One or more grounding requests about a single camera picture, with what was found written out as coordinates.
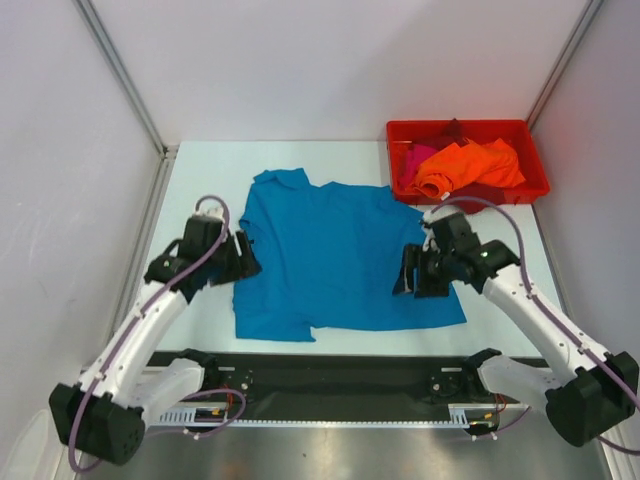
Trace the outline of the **blue polo t-shirt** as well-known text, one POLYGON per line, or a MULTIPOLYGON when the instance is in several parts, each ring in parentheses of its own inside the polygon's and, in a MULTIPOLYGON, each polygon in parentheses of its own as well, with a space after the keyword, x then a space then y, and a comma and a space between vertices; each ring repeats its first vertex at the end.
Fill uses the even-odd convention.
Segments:
POLYGON ((421 218, 387 187, 315 186, 303 169, 257 175, 239 224, 262 270, 234 286, 237 337, 311 342, 321 328, 465 323, 454 291, 442 298, 392 293, 404 247, 424 241, 421 218))

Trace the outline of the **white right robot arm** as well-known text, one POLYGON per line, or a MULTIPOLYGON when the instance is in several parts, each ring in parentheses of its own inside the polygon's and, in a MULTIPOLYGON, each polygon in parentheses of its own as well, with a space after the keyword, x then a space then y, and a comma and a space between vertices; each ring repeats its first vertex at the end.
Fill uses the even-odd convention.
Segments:
POLYGON ((639 364, 627 352, 611 353, 548 304, 530 278, 523 251, 500 240, 483 243, 462 212, 424 213, 425 239, 403 250, 393 292, 445 297, 454 282, 472 287, 498 307, 536 347, 545 370, 487 348, 468 358, 461 376, 473 401, 504 394, 546 415, 556 433, 581 447, 639 409, 639 364))

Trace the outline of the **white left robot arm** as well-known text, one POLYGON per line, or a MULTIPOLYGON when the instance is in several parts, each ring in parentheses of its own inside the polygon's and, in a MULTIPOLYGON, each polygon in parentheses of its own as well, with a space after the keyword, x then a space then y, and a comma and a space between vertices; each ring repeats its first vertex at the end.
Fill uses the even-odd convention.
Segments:
POLYGON ((78 473, 89 469, 77 453, 126 464, 149 428, 179 403, 215 398, 222 405, 204 426, 187 421, 179 427, 194 440, 221 431, 244 413, 245 390, 223 383, 213 354, 186 349, 151 379, 142 378, 168 328, 199 292, 261 271, 245 232, 231 231, 225 202, 210 209, 204 202, 197 201, 183 235, 149 263, 131 310, 102 353, 74 384, 59 383, 50 394, 57 435, 78 473))

